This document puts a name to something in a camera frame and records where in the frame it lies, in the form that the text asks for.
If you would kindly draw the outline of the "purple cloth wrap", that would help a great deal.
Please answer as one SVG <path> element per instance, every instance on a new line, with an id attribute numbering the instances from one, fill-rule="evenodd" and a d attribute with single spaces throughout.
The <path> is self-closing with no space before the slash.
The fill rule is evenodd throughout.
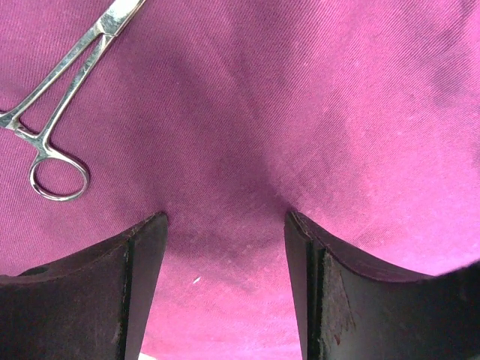
<path id="1" fill-rule="evenodd" d="M 479 259 L 477 1 L 147 1 L 58 122 L 91 171 L 52 202 L 1 132 L 1 272 L 166 212 L 142 349 L 299 359 L 293 208 L 390 263 Z"/>

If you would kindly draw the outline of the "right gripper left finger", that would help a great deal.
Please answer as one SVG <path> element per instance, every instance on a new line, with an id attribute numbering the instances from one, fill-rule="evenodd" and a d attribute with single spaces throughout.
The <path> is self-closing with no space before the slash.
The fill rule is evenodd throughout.
<path id="1" fill-rule="evenodd" d="M 17 276 L 1 276 L 2 359 L 138 359 L 167 244 L 157 213 Z"/>

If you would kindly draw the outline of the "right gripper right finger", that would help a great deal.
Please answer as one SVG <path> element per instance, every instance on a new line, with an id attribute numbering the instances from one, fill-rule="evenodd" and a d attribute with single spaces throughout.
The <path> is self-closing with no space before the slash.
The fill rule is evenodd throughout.
<path id="1" fill-rule="evenodd" d="M 383 261 L 300 212 L 284 221 L 304 359 L 477 359 L 479 264 L 430 276 Z"/>

